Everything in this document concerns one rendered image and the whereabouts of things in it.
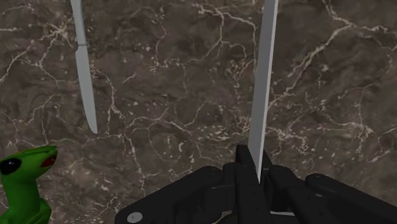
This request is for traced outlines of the long silver knife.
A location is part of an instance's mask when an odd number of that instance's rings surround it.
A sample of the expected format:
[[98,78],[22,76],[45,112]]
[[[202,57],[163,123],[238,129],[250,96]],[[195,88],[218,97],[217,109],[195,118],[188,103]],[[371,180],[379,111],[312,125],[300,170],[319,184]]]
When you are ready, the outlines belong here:
[[254,77],[248,148],[256,168],[257,179],[261,179],[278,4],[279,0],[265,0],[263,4],[258,58]]

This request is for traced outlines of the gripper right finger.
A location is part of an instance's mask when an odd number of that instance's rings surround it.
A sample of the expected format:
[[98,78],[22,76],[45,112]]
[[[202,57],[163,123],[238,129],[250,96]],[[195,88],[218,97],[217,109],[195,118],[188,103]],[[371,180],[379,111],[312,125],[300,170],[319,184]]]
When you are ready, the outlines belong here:
[[324,174],[304,180],[261,150],[260,224],[397,224],[397,206]]

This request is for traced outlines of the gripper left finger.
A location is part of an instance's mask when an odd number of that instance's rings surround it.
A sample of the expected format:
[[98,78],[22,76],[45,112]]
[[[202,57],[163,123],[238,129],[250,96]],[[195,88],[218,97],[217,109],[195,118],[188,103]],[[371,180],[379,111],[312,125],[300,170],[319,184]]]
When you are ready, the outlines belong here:
[[123,208],[115,224],[258,224],[270,220],[246,145],[222,169],[202,167]]

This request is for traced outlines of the green lizard figure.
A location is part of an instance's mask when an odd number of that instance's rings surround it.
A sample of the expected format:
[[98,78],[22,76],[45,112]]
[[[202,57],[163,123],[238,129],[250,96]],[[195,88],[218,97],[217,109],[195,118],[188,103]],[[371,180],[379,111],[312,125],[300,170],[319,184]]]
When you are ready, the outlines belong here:
[[0,224],[48,224],[52,209],[38,190],[37,179],[57,160],[56,146],[40,146],[0,160],[0,181],[8,201]]

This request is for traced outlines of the silver table knife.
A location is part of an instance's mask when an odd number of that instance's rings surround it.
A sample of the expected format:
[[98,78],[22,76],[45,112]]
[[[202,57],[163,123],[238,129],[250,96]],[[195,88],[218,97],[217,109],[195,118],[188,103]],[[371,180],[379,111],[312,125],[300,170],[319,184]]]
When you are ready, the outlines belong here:
[[85,34],[85,24],[83,20],[82,0],[70,0],[70,3],[76,31],[77,49],[75,51],[75,59],[83,109],[85,111],[85,116],[90,130],[94,134],[97,134],[98,128],[94,90],[92,86],[92,77],[90,74],[90,61],[88,58],[88,46]]

